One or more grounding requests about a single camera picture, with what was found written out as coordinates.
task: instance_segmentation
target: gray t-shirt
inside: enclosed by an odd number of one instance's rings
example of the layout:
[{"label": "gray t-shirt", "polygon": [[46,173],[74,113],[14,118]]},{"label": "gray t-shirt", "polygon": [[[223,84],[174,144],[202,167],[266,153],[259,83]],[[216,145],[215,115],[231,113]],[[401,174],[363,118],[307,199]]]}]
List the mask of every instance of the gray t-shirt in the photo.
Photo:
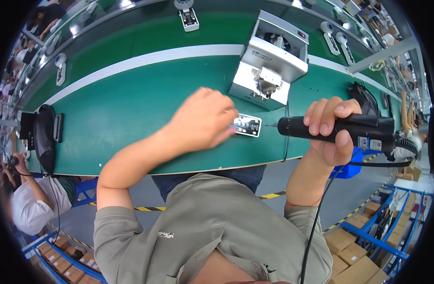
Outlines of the gray t-shirt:
[{"label": "gray t-shirt", "polygon": [[[108,283],[185,284],[214,249],[257,280],[300,281],[316,207],[295,206],[283,217],[245,185],[206,173],[177,185],[166,207],[146,231],[133,210],[96,213],[94,255]],[[318,222],[306,282],[325,283],[332,263]]]}]

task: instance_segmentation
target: jeans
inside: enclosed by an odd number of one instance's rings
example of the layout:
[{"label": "jeans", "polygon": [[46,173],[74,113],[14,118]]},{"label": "jeans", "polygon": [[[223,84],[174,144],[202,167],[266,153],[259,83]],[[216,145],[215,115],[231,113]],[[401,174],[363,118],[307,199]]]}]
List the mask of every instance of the jeans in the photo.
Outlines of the jeans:
[{"label": "jeans", "polygon": [[[243,185],[246,185],[253,193],[263,179],[264,169],[266,165],[240,168],[240,169],[227,169],[212,172],[206,172],[213,175],[224,176],[234,179]],[[167,201],[168,193],[170,193],[176,185],[186,181],[197,173],[180,173],[180,174],[166,174],[166,175],[153,175],[152,180],[160,190],[160,195],[163,201]]]}]

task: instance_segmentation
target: electric screwdriver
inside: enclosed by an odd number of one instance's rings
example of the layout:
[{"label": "electric screwdriver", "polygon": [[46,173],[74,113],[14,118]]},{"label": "electric screwdriver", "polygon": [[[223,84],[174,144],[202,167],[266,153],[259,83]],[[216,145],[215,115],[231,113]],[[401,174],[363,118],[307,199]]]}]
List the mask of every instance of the electric screwdriver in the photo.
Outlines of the electric screwdriver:
[{"label": "electric screwdriver", "polygon": [[393,118],[375,115],[351,114],[347,118],[337,118],[329,136],[313,136],[304,125],[303,116],[283,117],[276,126],[278,132],[285,136],[322,140],[335,143],[335,136],[346,129],[355,147],[362,150],[391,152],[397,146],[395,139],[395,122]]}]

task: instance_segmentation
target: hand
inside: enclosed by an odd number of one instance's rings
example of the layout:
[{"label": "hand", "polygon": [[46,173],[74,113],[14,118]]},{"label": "hand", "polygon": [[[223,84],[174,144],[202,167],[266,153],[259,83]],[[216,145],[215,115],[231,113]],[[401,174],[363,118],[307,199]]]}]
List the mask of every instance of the hand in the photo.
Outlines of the hand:
[{"label": "hand", "polygon": [[172,135],[181,152],[214,148],[236,130],[229,127],[238,117],[233,101],[219,91],[201,87],[188,97],[162,129]]},{"label": "hand", "polygon": [[29,174],[29,171],[26,168],[23,153],[15,153],[13,156],[18,159],[18,164],[15,166],[15,169],[18,171],[18,173]]},{"label": "hand", "polygon": [[[355,99],[343,101],[339,97],[320,99],[313,102],[304,116],[304,125],[309,127],[311,135],[329,136],[337,118],[346,118],[350,114],[362,114]],[[335,143],[310,140],[310,148],[319,159],[328,166],[347,164],[354,149],[353,141],[347,130],[341,130],[335,137]]]}]

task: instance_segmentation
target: green workbench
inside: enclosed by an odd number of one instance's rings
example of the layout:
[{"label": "green workbench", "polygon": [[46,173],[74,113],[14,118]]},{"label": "green workbench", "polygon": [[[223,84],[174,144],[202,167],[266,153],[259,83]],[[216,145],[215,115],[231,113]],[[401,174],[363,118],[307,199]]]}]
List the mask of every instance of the green workbench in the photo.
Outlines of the green workbench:
[{"label": "green workbench", "polygon": [[[61,89],[106,66],[159,50],[202,44],[245,44],[256,14],[201,13],[200,29],[185,33],[177,17],[166,17],[132,26],[86,46],[67,59],[65,83],[55,85],[56,74],[38,84],[35,96],[25,106],[33,111]],[[346,65],[343,54],[330,53],[317,29],[289,20],[310,35],[309,54]],[[356,61],[362,57],[353,54]],[[143,139],[166,124],[184,99],[200,86],[226,93],[237,68],[238,56],[208,56],[172,60],[114,74],[80,88],[53,104],[64,113],[63,142],[57,144],[56,173],[98,175],[106,162],[121,148]],[[195,72],[186,79],[184,66]],[[386,86],[379,72],[364,75]],[[294,82],[289,93],[289,115],[303,115],[314,100],[339,96],[349,99],[348,87],[358,79],[317,65],[309,65],[306,76]],[[367,84],[381,102],[381,91]],[[285,108],[267,111],[232,97],[240,113],[260,117],[263,125],[277,122]],[[399,124],[399,103],[394,118]],[[389,116],[382,109],[383,116]],[[259,138],[235,135],[213,150],[180,156],[151,173],[180,173],[226,169],[281,161],[287,138],[273,127],[262,127]],[[287,158],[301,156],[308,149],[306,139],[290,138]],[[28,167],[39,171],[32,152]]]}]

